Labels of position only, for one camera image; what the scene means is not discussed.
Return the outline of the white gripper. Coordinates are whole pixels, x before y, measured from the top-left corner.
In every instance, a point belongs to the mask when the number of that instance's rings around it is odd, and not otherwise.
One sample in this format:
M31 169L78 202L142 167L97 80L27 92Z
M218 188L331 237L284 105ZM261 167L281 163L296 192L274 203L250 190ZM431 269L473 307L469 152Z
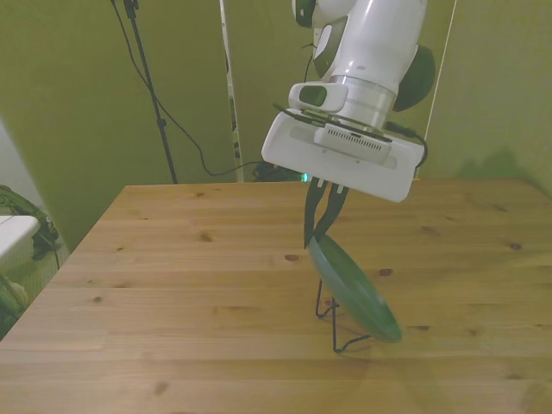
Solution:
M408 196L423 146L392 135L332 123L321 125L298 112L280 112L263 144L263 160L307 173L312 179L304 205L304 247L322 238L339 217L348 188L400 203ZM315 227L323 180L333 183L326 211Z

